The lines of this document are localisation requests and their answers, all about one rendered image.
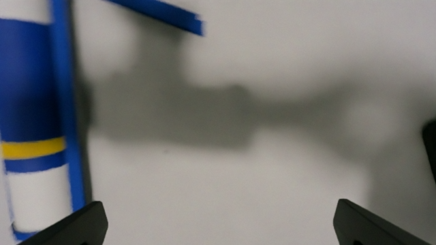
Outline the white cartridge tube with blue and yellow bands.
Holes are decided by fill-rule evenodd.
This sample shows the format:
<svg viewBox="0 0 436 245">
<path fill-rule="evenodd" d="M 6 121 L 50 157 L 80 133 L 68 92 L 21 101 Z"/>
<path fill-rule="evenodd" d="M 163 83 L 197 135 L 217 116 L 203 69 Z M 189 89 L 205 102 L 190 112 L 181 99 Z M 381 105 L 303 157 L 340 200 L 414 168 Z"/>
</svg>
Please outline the white cartridge tube with blue and yellow bands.
<svg viewBox="0 0 436 245">
<path fill-rule="evenodd" d="M 0 0 L 0 125 L 18 228 L 73 213 L 55 0 Z"/>
</svg>

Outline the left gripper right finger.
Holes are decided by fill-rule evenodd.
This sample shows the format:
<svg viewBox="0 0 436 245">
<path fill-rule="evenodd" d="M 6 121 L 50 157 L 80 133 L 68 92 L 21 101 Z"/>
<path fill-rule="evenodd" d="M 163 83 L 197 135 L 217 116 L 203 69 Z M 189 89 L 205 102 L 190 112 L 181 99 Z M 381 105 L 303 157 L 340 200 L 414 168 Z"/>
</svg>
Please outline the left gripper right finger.
<svg viewBox="0 0 436 245">
<path fill-rule="evenodd" d="M 345 198 L 332 223 L 339 245 L 432 245 Z"/>
</svg>

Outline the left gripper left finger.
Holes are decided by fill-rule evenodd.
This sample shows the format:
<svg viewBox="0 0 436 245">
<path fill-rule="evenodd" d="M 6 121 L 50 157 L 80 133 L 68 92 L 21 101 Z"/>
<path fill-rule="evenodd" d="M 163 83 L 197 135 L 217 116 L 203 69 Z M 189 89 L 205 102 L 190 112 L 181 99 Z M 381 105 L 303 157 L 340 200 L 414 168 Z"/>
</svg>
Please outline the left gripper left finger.
<svg viewBox="0 0 436 245">
<path fill-rule="evenodd" d="M 102 201 L 92 201 L 17 245 L 103 245 L 107 230 Z"/>
</svg>

